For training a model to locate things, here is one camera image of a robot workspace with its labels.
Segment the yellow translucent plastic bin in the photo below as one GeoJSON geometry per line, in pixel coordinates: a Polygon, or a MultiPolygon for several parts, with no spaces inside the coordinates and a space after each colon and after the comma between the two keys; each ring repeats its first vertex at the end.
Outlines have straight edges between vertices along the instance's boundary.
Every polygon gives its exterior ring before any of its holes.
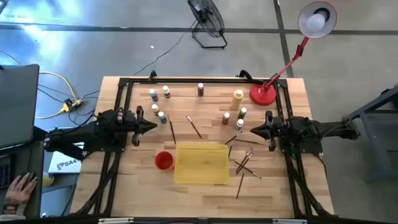
{"type": "Polygon", "coordinates": [[[176,184],[228,184],[228,147],[224,144],[178,144],[174,181],[176,184]]]}

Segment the small yellow container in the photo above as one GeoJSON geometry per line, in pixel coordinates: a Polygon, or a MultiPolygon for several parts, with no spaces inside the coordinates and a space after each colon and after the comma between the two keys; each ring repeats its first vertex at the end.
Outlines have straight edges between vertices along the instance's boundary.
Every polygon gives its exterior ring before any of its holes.
{"type": "Polygon", "coordinates": [[[42,186],[43,187],[50,187],[55,180],[53,174],[49,174],[48,172],[43,172],[42,175],[42,186]]]}

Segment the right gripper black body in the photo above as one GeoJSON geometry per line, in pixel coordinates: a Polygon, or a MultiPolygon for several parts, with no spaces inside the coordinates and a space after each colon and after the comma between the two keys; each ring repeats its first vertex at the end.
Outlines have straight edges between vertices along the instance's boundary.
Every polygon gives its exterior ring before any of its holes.
{"type": "Polygon", "coordinates": [[[277,130],[276,127],[273,125],[273,120],[275,117],[280,116],[273,116],[272,111],[266,111],[266,121],[268,122],[268,129],[269,130],[269,150],[270,152],[274,152],[276,149],[276,140],[275,137],[284,137],[288,133],[288,127],[285,130],[277,130]]]}

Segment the yellow power plug block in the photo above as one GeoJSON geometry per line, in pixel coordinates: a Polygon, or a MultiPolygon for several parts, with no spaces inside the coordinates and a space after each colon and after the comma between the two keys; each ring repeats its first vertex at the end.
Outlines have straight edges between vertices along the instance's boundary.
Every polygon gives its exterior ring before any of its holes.
{"type": "Polygon", "coordinates": [[[82,99],[71,100],[70,98],[68,98],[64,101],[61,112],[62,113],[71,112],[71,110],[79,108],[83,103],[84,101],[82,99]]]}

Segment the silver metal bracket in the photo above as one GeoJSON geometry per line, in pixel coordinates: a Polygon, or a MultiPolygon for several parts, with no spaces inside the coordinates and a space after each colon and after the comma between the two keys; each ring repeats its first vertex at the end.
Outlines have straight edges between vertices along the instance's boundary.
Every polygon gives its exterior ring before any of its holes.
{"type": "Polygon", "coordinates": [[[134,223],[133,217],[100,218],[98,224],[129,224],[134,223]]]}
{"type": "Polygon", "coordinates": [[[308,224],[308,222],[301,219],[273,218],[272,224],[308,224]]]}

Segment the blue-grey metal table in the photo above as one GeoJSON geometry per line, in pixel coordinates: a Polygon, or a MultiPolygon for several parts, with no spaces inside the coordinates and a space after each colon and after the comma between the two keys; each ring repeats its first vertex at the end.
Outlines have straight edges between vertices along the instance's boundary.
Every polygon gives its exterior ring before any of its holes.
{"type": "Polygon", "coordinates": [[[390,154],[398,157],[398,83],[346,118],[350,121],[361,120],[373,154],[376,170],[366,179],[370,182],[398,180],[398,163],[394,166],[390,157],[390,154]]]}

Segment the red plastic cup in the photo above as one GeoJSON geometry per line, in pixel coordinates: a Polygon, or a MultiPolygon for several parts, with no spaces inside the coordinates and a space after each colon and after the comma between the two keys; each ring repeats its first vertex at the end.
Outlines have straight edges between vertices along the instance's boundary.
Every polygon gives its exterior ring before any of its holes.
{"type": "Polygon", "coordinates": [[[161,151],[155,155],[154,164],[160,170],[170,170],[174,168],[174,157],[168,151],[161,151]]]}

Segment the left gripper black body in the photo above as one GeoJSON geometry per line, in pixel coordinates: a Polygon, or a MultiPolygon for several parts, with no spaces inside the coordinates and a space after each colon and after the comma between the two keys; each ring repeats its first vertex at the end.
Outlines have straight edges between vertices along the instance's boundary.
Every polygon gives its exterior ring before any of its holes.
{"type": "Polygon", "coordinates": [[[135,122],[133,123],[123,123],[123,129],[127,132],[133,132],[132,144],[134,146],[139,146],[139,135],[141,133],[141,124],[143,118],[144,110],[142,106],[137,106],[135,112],[135,122]]]}

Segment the black desk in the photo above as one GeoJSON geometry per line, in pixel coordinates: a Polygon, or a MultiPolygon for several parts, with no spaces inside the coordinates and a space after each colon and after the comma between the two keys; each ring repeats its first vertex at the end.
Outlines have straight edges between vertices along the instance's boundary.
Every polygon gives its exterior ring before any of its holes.
{"type": "MultiPolygon", "coordinates": [[[[13,157],[12,181],[19,175],[31,173],[37,178],[37,185],[32,192],[24,215],[26,218],[40,217],[42,195],[42,175],[44,171],[44,148],[40,141],[0,148],[0,155],[11,154],[13,157]]],[[[0,190],[0,209],[4,204],[7,189],[0,190]]]]}

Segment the person's forearm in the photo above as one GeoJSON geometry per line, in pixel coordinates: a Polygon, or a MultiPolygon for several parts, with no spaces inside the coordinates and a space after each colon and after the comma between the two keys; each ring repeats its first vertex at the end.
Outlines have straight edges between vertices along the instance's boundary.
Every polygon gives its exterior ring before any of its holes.
{"type": "Polygon", "coordinates": [[[0,214],[0,222],[7,220],[25,220],[25,204],[5,204],[0,214]]]}

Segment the large yellow paint bottle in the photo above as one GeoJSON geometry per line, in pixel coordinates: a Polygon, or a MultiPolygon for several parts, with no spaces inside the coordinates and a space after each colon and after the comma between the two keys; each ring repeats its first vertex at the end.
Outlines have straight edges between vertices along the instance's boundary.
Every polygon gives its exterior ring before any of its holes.
{"type": "Polygon", "coordinates": [[[243,91],[242,90],[236,90],[233,93],[233,99],[231,101],[230,108],[232,110],[238,110],[243,97],[244,97],[243,91]]]}

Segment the red desk lamp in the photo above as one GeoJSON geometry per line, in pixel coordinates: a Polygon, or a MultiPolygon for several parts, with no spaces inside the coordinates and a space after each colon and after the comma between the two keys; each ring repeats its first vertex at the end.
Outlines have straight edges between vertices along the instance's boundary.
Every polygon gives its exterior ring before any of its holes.
{"type": "Polygon", "coordinates": [[[305,6],[298,16],[298,29],[304,35],[303,41],[297,46],[292,60],[267,83],[253,85],[249,96],[257,105],[266,106],[276,99],[274,87],[280,76],[299,59],[310,39],[321,39],[327,36],[336,26],[337,12],[334,6],[326,1],[315,1],[305,6]]]}

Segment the black backlit keyboard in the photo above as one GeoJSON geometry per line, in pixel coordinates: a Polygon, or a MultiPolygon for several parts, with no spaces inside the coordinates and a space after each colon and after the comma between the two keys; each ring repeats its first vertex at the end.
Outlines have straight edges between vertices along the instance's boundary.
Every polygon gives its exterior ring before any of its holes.
{"type": "Polygon", "coordinates": [[[12,182],[13,157],[11,154],[0,155],[0,190],[6,189],[12,182]]]}

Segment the person's hand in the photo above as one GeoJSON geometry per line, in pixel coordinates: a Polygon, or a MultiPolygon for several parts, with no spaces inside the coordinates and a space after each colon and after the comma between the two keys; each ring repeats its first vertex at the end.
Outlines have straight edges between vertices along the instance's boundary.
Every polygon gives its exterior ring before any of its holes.
{"type": "Polygon", "coordinates": [[[25,205],[37,185],[37,178],[31,173],[17,176],[10,184],[6,196],[6,205],[25,205]]]}

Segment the dark grey monitor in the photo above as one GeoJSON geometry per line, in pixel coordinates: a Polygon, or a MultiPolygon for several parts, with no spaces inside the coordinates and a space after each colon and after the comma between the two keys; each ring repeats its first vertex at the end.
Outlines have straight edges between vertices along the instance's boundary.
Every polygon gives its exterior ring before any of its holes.
{"type": "Polygon", "coordinates": [[[0,148],[32,140],[40,67],[0,70],[0,148]]]}

